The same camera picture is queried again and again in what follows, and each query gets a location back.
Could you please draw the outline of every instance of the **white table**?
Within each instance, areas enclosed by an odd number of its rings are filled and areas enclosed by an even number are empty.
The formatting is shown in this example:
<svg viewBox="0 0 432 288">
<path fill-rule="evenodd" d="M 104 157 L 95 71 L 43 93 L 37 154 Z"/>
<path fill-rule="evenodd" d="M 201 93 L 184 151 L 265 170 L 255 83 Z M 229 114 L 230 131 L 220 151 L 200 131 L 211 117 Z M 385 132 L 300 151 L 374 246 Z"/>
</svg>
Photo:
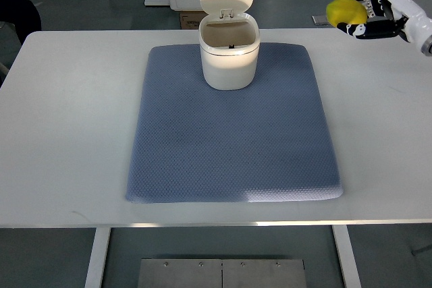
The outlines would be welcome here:
<svg viewBox="0 0 432 288">
<path fill-rule="evenodd" d="M 0 89 L 0 227 L 432 222 L 432 58 L 400 38 L 360 41 L 327 28 L 262 30 L 261 39 L 309 52 L 340 198 L 126 201 L 147 55 L 198 43 L 198 31 L 37 32 Z M 104 242 L 109 230 L 99 234 Z"/>
</svg>

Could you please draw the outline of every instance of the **lid hinge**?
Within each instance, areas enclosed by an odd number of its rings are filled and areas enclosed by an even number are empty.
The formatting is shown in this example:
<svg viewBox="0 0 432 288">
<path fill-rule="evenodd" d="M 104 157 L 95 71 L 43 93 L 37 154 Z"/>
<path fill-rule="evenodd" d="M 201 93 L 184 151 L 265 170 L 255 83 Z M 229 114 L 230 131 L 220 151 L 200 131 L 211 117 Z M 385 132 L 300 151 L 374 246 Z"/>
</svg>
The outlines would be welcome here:
<svg viewBox="0 0 432 288">
<path fill-rule="evenodd" d="M 227 18 L 228 15 L 230 18 L 233 18 L 232 9 L 221 9 L 221 15 L 219 18 Z"/>
</svg>

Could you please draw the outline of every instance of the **robotic hand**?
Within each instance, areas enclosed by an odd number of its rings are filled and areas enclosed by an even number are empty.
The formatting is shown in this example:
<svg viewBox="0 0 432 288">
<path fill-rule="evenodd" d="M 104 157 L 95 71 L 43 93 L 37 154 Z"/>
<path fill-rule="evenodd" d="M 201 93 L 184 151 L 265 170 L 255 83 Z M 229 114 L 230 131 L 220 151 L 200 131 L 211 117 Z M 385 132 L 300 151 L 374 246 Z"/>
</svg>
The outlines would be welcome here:
<svg viewBox="0 0 432 288">
<path fill-rule="evenodd" d="M 359 39 L 400 35 L 426 56 L 432 56 L 432 20 L 412 0 L 356 0 L 367 10 L 365 24 L 340 22 L 337 28 Z M 381 20 L 369 20 L 381 16 Z"/>
</svg>

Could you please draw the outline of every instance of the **blue mat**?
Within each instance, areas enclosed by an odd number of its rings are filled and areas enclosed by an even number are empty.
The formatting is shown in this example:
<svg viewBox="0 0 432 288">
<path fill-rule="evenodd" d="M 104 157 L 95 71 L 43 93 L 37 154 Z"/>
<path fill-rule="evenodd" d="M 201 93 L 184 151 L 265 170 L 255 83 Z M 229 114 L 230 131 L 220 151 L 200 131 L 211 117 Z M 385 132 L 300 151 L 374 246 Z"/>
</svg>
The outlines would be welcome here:
<svg viewBox="0 0 432 288">
<path fill-rule="evenodd" d="M 199 45 L 148 56 L 126 198 L 281 202 L 342 194 L 315 73 L 300 45 L 262 43 L 252 83 L 219 91 Z"/>
</svg>

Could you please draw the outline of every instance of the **yellow ball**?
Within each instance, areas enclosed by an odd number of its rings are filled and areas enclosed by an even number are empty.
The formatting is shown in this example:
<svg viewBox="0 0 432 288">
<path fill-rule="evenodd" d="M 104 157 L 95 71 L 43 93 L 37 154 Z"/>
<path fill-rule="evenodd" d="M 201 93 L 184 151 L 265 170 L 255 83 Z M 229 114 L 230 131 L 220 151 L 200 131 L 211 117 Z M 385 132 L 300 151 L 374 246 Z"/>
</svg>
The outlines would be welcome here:
<svg viewBox="0 0 432 288">
<path fill-rule="evenodd" d="M 364 24 L 367 21 L 366 8 L 355 0 L 335 0 L 327 5 L 327 20 L 336 27 L 339 23 Z"/>
</svg>

